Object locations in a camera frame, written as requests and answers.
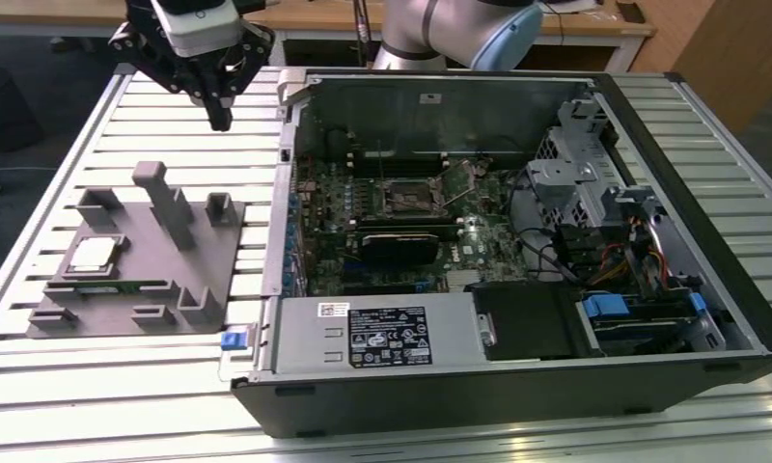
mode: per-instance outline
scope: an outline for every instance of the wooden desk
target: wooden desk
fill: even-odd
[[[372,27],[380,31],[382,5],[369,3]],[[274,7],[250,14],[253,21],[277,30],[273,64],[285,64],[286,40],[352,41],[350,12],[348,0],[281,0]],[[124,16],[122,0],[0,0],[0,35],[109,37]],[[607,0],[599,14],[567,14],[560,20],[548,15],[536,44],[613,48],[607,70],[625,71],[653,32],[648,24],[623,21],[615,0]]]
[[[657,35],[632,70],[673,70],[740,133],[772,98],[772,0],[637,0]]]

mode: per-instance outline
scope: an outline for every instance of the blue latch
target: blue latch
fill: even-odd
[[[629,308],[620,294],[593,294],[583,301],[587,316],[628,315]]]
[[[695,312],[703,313],[707,311],[707,301],[704,301],[704,296],[700,295],[700,292],[689,292],[689,302]]]
[[[230,333],[222,334],[220,339],[220,349],[221,350],[245,350],[248,349],[248,333]]]

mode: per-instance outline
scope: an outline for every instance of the warning label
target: warning label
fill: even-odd
[[[354,368],[430,363],[424,307],[349,310],[349,364]]]

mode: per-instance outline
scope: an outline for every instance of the aluminum table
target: aluminum table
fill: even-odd
[[[112,186],[124,201],[145,200],[129,177],[140,160],[164,161],[166,181],[190,201],[228,191],[248,203],[228,323],[256,319],[278,73],[266,68],[237,98],[226,134],[210,132],[186,96],[170,95],[144,75],[112,78],[0,270],[0,461],[772,461],[772,375],[657,414],[274,440],[220,380],[218,335],[25,337],[28,315],[81,223],[70,206],[90,186]],[[772,304],[772,180],[684,84],[657,75],[616,81]],[[624,158],[645,181],[628,151]],[[245,362],[233,359],[232,366]]]

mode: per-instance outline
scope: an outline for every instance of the cable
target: cable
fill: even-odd
[[[668,277],[668,270],[667,270],[667,258],[663,254],[657,251],[649,249],[649,255],[657,259],[657,273],[660,274],[660,285],[667,288],[667,277]]]
[[[557,26],[560,27],[560,30],[561,30],[561,44],[560,44],[560,46],[564,46],[564,42],[567,41],[567,34],[564,34],[564,17],[563,17],[563,15],[561,15],[560,13],[557,13],[557,12],[555,11],[555,9],[552,8],[552,5],[549,5],[549,4],[547,3],[547,1],[543,2],[543,5],[545,5],[545,8],[549,9],[549,11],[552,12],[552,14],[556,14],[556,15],[557,15]]]
[[[360,0],[360,11],[362,12],[362,24],[365,25],[365,61],[366,68],[374,65],[374,44],[372,43],[372,22],[369,21],[369,6],[366,0]]]
[[[354,15],[354,35],[357,37],[357,64],[361,68],[365,67],[365,61],[362,58],[362,37],[361,37],[361,27],[360,24],[360,3],[357,0],[352,0],[350,2],[353,8],[353,15]]]
[[[623,248],[623,244],[615,243],[615,244],[609,244],[605,248],[604,251],[601,252],[601,267],[599,270],[604,270],[604,267],[607,266],[607,256],[608,256],[608,252],[615,249],[615,248]]]
[[[615,265],[604,275],[597,277],[595,280],[589,281],[589,286],[595,286],[596,284],[604,282],[605,280],[615,278],[624,270],[627,270],[628,265],[627,262],[623,261],[617,265]]]
[[[56,167],[0,167],[0,172],[7,171],[56,171]]]
[[[540,251],[537,251],[537,268],[536,269],[529,269],[531,272],[535,272],[535,279],[539,280],[540,279],[540,274],[541,273],[557,273],[560,274],[561,272],[559,272],[557,270],[545,270],[543,268],[543,256],[544,256],[544,251],[548,248],[555,248],[555,245],[552,243],[547,244],[545,246],[543,246],[540,248]]]

